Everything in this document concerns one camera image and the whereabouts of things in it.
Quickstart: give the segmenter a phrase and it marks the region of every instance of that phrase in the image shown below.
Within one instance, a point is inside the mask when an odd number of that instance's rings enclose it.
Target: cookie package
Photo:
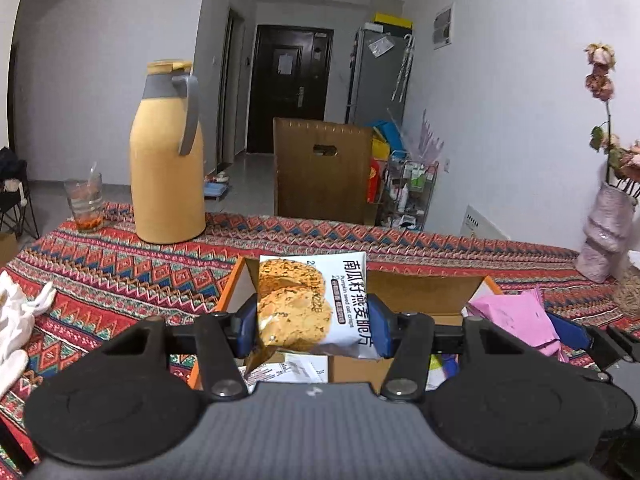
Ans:
[[[277,350],[379,359],[367,306],[366,253],[261,256],[254,369]]]

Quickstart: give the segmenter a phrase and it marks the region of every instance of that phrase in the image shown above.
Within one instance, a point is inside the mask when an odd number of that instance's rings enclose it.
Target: white bottle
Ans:
[[[400,203],[398,204],[398,212],[404,213],[406,209],[406,201],[409,200],[409,187],[404,184],[402,191],[400,192]]]

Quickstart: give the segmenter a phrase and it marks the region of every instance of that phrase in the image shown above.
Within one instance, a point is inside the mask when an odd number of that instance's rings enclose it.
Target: gray refrigerator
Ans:
[[[390,121],[393,117],[399,123],[404,114],[404,101],[399,102],[400,89],[396,99],[391,96],[396,88],[398,73],[408,40],[393,35],[389,39],[394,46],[380,57],[375,57],[369,45],[384,34],[358,30],[351,54],[351,81],[349,102],[345,123],[366,126],[375,121]]]

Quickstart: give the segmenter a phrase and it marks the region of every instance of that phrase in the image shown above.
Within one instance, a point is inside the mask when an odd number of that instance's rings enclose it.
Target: patterned tablecloth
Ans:
[[[574,268],[574,251],[495,240],[416,234],[380,227],[233,214],[207,216],[206,231],[171,246],[140,241],[130,205],[110,203],[106,225],[79,234],[72,221],[23,250],[6,267],[27,295],[53,281],[58,290],[50,312],[38,318],[26,350],[28,370],[0,400],[0,416],[35,457],[22,426],[32,388],[147,316],[190,323],[211,312],[240,255],[367,251],[369,269],[429,276],[491,275],[505,293],[540,285],[545,306],[578,322],[616,322],[638,332],[612,302],[613,280],[595,285]],[[581,352],[568,351],[576,365]],[[172,372],[187,378],[192,356],[173,356]],[[0,452],[0,479],[14,478]]]

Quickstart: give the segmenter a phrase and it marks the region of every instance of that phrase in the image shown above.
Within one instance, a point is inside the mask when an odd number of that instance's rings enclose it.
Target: glass of water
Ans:
[[[89,180],[65,181],[66,201],[71,208],[78,231],[93,233],[102,225],[102,175],[92,174]]]

